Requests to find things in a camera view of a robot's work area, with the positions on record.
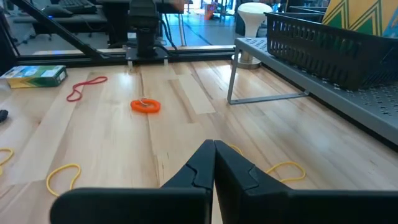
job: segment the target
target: cardboard box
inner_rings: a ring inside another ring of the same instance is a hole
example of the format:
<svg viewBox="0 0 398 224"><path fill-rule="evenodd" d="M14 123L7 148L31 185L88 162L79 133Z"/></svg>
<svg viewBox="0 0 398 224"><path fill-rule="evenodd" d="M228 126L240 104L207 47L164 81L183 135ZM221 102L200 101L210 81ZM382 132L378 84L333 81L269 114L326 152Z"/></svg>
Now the cardboard box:
<svg viewBox="0 0 398 224"><path fill-rule="evenodd" d="M398 38L398 0L331 0L322 23Z"/></svg>
<svg viewBox="0 0 398 224"><path fill-rule="evenodd" d="M0 80L7 81L11 88L55 87L67 76L63 65L17 66L1 76Z"/></svg>

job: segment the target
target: wooden tabletop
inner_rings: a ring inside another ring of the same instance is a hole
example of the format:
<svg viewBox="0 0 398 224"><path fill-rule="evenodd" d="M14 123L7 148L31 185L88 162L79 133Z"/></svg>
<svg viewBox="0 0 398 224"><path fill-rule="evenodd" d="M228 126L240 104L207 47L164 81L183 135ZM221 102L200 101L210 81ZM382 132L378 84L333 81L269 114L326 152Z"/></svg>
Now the wooden tabletop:
<svg viewBox="0 0 398 224"><path fill-rule="evenodd" d="M56 88L10 90L0 84L0 147L15 151L0 176L0 223L49 222L55 197L46 176L69 163L81 165L75 187L159 187L205 139L222 139L266 170L295 161L307 171L294 189L397 189L398 156L311 97L231 106L226 102L227 61L69 68ZM66 97L78 82L107 76L106 83L79 87L83 98ZM233 97L297 92L265 68L238 69ZM162 103L159 114L132 112L142 96ZM0 152L0 161L6 157ZM56 175L51 186L68 190L76 170ZM300 175L281 167L276 179ZM221 223L214 200L213 223Z"/></svg>

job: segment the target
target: plastic basket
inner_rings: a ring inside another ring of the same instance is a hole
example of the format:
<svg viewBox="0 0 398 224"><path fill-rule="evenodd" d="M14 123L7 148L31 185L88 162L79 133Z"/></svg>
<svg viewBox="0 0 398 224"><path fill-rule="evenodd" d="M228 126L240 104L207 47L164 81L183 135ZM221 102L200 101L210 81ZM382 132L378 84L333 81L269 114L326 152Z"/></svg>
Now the plastic basket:
<svg viewBox="0 0 398 224"><path fill-rule="evenodd" d="M398 39L325 26L321 14L266 16L268 52L308 73L348 90L398 80Z"/></svg>

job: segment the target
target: perforated metal shelf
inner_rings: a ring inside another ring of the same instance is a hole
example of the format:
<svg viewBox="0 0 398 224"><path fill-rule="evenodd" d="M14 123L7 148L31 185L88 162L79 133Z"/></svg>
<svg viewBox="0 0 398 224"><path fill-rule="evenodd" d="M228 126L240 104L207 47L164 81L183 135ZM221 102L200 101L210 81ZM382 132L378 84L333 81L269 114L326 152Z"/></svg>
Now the perforated metal shelf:
<svg viewBox="0 0 398 224"><path fill-rule="evenodd" d="M307 74L270 55L266 38L238 38L235 45L344 114L398 144L398 83L359 91L342 90L327 80Z"/></svg>

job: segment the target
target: orange rubber ring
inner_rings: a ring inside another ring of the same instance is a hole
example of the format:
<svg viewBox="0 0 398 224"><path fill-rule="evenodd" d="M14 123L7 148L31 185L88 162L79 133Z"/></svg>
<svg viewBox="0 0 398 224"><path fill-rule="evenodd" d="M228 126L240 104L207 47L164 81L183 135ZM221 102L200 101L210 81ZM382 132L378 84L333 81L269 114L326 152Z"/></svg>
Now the orange rubber ring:
<svg viewBox="0 0 398 224"><path fill-rule="evenodd" d="M146 107L142 105L142 103L139 100L133 100L130 103L131 109L142 113L156 113L160 111L160 103L158 101L152 99L142 99L141 101L143 103L153 106Z"/></svg>

